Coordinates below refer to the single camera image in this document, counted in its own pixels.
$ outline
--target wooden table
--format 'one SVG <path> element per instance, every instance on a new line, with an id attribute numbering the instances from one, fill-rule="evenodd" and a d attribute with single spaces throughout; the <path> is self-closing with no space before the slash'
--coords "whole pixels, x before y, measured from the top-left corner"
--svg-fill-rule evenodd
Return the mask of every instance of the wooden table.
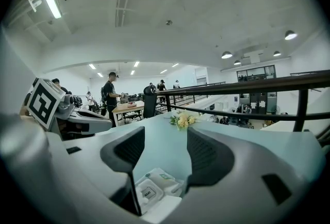
<path id="1" fill-rule="evenodd" d="M 133 104 L 136 104 L 136 106 L 135 107 L 128 107 L 129 103 L 120 104 L 112 111 L 114 123 L 117 127 L 119 126 L 118 125 L 118 118 L 117 118 L 118 114 L 127 113 L 127 112 L 131 112 L 131 111 L 138 111 L 138 110 L 143 110 L 144 109 L 144 102 L 143 101 L 135 101 L 135 102 L 133 102 Z"/>

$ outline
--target ceiling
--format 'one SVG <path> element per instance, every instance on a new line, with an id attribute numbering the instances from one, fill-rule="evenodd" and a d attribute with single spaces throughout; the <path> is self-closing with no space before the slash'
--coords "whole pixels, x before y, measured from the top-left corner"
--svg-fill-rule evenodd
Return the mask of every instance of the ceiling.
<path id="1" fill-rule="evenodd" d="M 93 64 L 96 69 L 93 70 L 89 65 L 76 66 L 72 69 L 80 75 L 87 78 L 99 78 L 98 72 L 104 77 L 110 72 L 115 72 L 119 77 L 150 77 L 150 76 L 166 76 L 167 74 L 182 68 L 184 65 L 172 67 L 173 63 L 164 62 L 140 62 L 137 67 L 134 67 L 135 62 L 107 62 Z"/>
<path id="2" fill-rule="evenodd" d="M 273 59 L 278 50 L 289 56 L 321 22 L 314 0 L 56 1 L 59 19 L 52 17 L 45 0 L 37 12 L 27 0 L 14 0 L 4 21 L 6 29 L 35 39 L 44 72 L 127 60 L 224 69 L 253 51 L 261 61 Z M 166 20 L 173 24 L 167 26 Z M 289 29 L 299 35 L 286 41 Z M 223 60 L 224 51 L 234 56 Z"/>

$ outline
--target desk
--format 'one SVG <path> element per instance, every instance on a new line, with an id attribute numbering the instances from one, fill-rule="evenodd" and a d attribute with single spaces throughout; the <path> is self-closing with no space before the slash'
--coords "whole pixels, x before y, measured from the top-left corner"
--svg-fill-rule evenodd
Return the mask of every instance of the desk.
<path id="1" fill-rule="evenodd" d="M 128 103 L 125 104 L 120 104 L 118 105 L 113 111 L 113 119 L 114 119 L 114 123 L 115 125 L 118 127 L 118 118 L 117 115 L 118 114 L 122 114 L 122 113 L 127 113 L 127 112 L 131 112 L 131 111 L 137 111 L 137 110 L 143 110 L 144 109 L 144 102 L 143 101 L 136 101 L 133 102 L 136 104 L 135 107 L 128 107 Z"/>
<path id="2" fill-rule="evenodd" d="M 147 172 L 159 167 L 177 179 L 186 180 L 191 174 L 191 159 L 187 151 L 187 131 L 178 131 L 176 126 L 169 123 L 169 117 L 174 114 L 176 111 L 125 126 L 114 127 L 106 132 L 97 133 L 95 137 L 117 138 L 118 132 L 129 132 L 144 126 L 145 148 L 134 168 L 134 179 L 138 180 Z M 317 179 L 325 165 L 320 144 L 311 132 L 249 130 L 207 121 L 197 122 L 192 127 L 260 144 L 285 160 L 309 181 Z"/>

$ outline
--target black chair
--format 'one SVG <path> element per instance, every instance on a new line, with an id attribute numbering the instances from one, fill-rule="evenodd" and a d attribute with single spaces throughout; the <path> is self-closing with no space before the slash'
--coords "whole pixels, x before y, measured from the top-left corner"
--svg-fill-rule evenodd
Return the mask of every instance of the black chair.
<path id="1" fill-rule="evenodd" d="M 157 95 L 144 94 L 143 99 L 144 99 L 143 117 L 145 119 L 151 118 L 155 115 Z"/>

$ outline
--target flower bouquet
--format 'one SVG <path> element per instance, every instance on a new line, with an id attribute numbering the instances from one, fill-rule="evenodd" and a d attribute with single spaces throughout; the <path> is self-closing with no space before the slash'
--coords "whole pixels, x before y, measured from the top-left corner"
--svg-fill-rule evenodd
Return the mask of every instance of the flower bouquet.
<path id="1" fill-rule="evenodd" d="M 171 116 L 170 123 L 176 125 L 177 129 L 180 131 L 186 129 L 190 124 L 195 123 L 196 118 L 185 112 L 178 111 L 178 116 Z"/>

